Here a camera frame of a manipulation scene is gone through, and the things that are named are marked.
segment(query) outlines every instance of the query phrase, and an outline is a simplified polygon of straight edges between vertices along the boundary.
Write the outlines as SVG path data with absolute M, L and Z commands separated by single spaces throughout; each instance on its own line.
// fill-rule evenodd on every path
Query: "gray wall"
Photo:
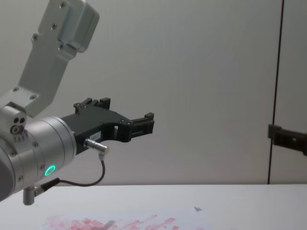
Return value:
M 156 114 L 154 134 L 106 142 L 104 184 L 266 183 L 281 1 L 89 2 L 101 15 L 92 43 L 39 117 L 73 113 L 87 97 L 110 97 L 129 118 Z M 1 94 L 18 82 L 46 6 L 1 1 Z M 100 173 L 88 151 L 55 176 Z
M 307 1 L 286 0 L 283 16 L 275 123 L 307 131 Z M 307 157 L 273 147 L 271 183 L 307 183 Z

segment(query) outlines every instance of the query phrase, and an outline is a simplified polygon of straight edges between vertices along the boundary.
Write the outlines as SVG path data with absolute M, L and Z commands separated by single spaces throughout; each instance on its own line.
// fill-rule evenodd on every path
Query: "black bracket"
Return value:
M 148 113 L 143 118 L 130 120 L 110 109 L 110 98 L 93 100 L 88 98 L 74 104 L 75 114 L 63 117 L 74 132 L 77 154 L 87 150 L 83 146 L 85 139 L 97 142 L 116 140 L 129 142 L 132 138 L 153 133 L 154 114 Z
M 268 137 L 273 141 L 273 145 L 301 151 L 307 156 L 306 133 L 294 132 L 283 129 L 280 126 L 269 125 Z

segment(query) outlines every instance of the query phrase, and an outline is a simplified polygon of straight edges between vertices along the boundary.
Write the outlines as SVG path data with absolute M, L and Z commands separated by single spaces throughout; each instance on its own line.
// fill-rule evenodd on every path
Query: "white table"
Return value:
M 212 230 L 307 229 L 307 185 L 55 187 L 30 207 L 23 205 L 19 192 L 0 203 L 0 229 L 40 229 L 46 217 L 72 211 L 191 207 L 203 209 Z

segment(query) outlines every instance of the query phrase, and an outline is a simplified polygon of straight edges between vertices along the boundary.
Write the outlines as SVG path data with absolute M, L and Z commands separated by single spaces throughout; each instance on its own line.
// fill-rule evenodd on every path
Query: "label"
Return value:
M 97 141 L 100 138 L 101 138 L 101 131 L 90 136 L 90 140 L 94 140 L 94 141 Z

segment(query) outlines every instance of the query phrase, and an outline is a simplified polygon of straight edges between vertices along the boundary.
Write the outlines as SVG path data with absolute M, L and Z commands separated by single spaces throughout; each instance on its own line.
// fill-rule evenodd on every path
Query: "circular light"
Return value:
M 45 171 L 45 176 L 51 175 L 55 170 L 56 166 L 54 164 L 49 166 L 49 168 L 47 168 L 47 170 Z

